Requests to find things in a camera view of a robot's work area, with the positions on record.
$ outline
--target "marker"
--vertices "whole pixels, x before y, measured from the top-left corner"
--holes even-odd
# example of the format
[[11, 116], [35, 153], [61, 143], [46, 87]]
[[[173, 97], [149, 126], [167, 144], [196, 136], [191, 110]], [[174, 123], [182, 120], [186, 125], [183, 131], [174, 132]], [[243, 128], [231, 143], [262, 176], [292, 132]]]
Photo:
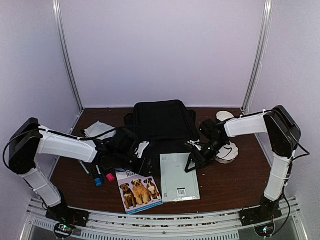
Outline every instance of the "marker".
[[95, 185], [97, 187], [102, 186], [102, 182], [101, 182], [98, 170], [96, 168], [91, 168], [91, 174], [92, 174], [92, 177], [94, 179]]
[[98, 170], [98, 174], [99, 174], [99, 178], [101, 179], [101, 183], [104, 183], [104, 177], [102, 176], [101, 172], [100, 172], [100, 169], [99, 169], [99, 166], [98, 165], [95, 165], [96, 169]]
[[88, 171], [88, 169], [86, 168], [86, 166], [84, 165], [84, 163], [80, 160], [78, 160], [78, 162], [81, 164], [81, 166], [83, 167], [85, 173], [90, 176], [90, 172]]
[[105, 177], [109, 180], [110, 183], [115, 180], [115, 177], [112, 175], [112, 173], [110, 172], [109, 168], [107, 168], [107, 167], [104, 166], [103, 164], [100, 165], [100, 168], [101, 168], [103, 174], [104, 174]]

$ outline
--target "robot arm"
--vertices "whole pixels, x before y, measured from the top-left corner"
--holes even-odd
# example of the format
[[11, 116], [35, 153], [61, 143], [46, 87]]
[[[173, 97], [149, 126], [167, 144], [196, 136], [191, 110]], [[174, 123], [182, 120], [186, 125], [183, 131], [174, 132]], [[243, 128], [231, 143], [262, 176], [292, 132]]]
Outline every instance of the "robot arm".
[[[268, 134], [273, 151], [273, 165], [267, 187], [260, 200], [261, 206], [255, 210], [242, 210], [240, 216], [244, 226], [279, 216], [279, 201], [290, 178], [293, 157], [301, 137], [301, 130], [286, 109], [280, 105], [269, 111], [219, 123], [207, 119], [200, 125], [199, 130], [209, 142], [201, 150], [187, 144], [191, 154], [185, 168], [186, 172], [209, 165], [219, 150], [229, 143], [229, 138], [248, 134]], [[191, 161], [195, 163], [195, 167], [189, 169]]]
[[85, 163], [110, 165], [130, 169], [143, 175], [152, 175], [151, 161], [142, 158], [148, 146], [127, 129], [117, 129], [109, 141], [85, 139], [50, 130], [30, 118], [11, 138], [9, 168], [20, 175], [48, 207], [47, 217], [65, 223], [85, 226], [88, 213], [69, 208], [60, 190], [45, 176], [36, 161], [36, 154], [50, 154], [77, 159]]

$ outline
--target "barcode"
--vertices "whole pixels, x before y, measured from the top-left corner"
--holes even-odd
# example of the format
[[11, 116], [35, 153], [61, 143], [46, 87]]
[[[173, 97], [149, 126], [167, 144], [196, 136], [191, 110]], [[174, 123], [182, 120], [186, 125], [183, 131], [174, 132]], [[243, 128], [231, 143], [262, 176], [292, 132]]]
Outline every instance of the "barcode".
[[177, 188], [178, 197], [186, 196], [186, 189], [185, 188]]

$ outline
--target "blue marker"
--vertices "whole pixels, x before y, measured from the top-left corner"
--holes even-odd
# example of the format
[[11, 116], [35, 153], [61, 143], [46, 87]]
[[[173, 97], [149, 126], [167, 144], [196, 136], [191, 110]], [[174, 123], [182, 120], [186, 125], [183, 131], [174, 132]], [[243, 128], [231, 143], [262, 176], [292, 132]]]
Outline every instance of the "blue marker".
[[91, 174], [92, 174], [92, 177], [94, 179], [95, 185], [97, 187], [101, 187], [102, 186], [102, 182], [101, 182], [98, 170], [96, 168], [91, 168]]
[[101, 172], [100, 172], [100, 169], [99, 169], [99, 166], [98, 165], [95, 165], [96, 166], [96, 169], [98, 170], [98, 174], [99, 174], [99, 178], [101, 180], [101, 183], [104, 183], [104, 177], [102, 176]]

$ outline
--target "metal frame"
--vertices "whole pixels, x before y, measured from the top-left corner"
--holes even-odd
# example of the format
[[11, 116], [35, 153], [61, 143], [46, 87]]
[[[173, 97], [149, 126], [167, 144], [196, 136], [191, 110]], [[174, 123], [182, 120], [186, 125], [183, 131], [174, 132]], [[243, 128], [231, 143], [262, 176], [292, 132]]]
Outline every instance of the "metal frame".
[[81, 99], [80, 99], [79, 91], [78, 91], [77, 84], [75, 81], [74, 72], [73, 72], [72, 66], [71, 66], [71, 61], [70, 61], [70, 56], [69, 56], [69, 52], [68, 52], [68, 48], [67, 48], [65, 31], [64, 31], [64, 25], [63, 25], [63, 21], [62, 21], [60, 0], [53, 0], [52, 3], [53, 3], [53, 12], [54, 12], [56, 25], [58, 28], [58, 33], [59, 33], [59, 38], [60, 38], [60, 43], [61, 43], [63, 60], [64, 60], [66, 72], [67, 72], [67, 75], [69, 78], [69, 82], [71, 85], [71, 89], [72, 89], [76, 104], [79, 108], [79, 111], [82, 111], [84, 109], [84, 107], [83, 107]]
[[[74, 129], [75, 129], [76, 125], [78, 124], [79, 119], [81, 118], [81, 116], [84, 113], [84, 111], [85, 111], [84, 109], [81, 110], [79, 112], [79, 114], [76, 116], [76, 120], [75, 120], [73, 126], [70, 128], [69, 134], [72, 134], [72, 132], [74, 131]], [[48, 176], [49, 179], [51, 179], [52, 175], [54, 174], [54, 171], [56, 169], [56, 166], [58, 164], [59, 159], [60, 159], [60, 156], [57, 156], [57, 157], [54, 158], [54, 163], [52, 164], [51, 171], [50, 171], [49, 176]]]
[[257, 86], [260, 71], [261, 71], [261, 62], [264, 55], [264, 51], [267, 47], [267, 39], [268, 39], [268, 34], [270, 29], [273, 4], [274, 4], [274, 0], [265, 0], [258, 48], [255, 55], [255, 60], [253, 64], [249, 86], [248, 86], [248, 89], [244, 98], [243, 106], [242, 106], [242, 110], [246, 114], [249, 113], [249, 108], [256, 91], [256, 86]]
[[[308, 240], [301, 219], [301, 211], [295, 197], [289, 199], [291, 217], [295, 220], [295, 230], [301, 240]], [[280, 201], [282, 217], [288, 214], [287, 203]], [[253, 225], [242, 226], [239, 216], [241, 209], [226, 210], [209, 213], [179, 214], [179, 215], [126, 215], [103, 211], [87, 210], [90, 215], [86, 227], [77, 227], [72, 235], [85, 240], [155, 240], [155, 239], [223, 239], [220, 236], [232, 236], [239, 239], [239, 231], [253, 228]], [[20, 240], [28, 240], [33, 226], [52, 231], [56, 221], [45, 217], [42, 201], [32, 198], [27, 209], [27, 218], [20, 236]]]

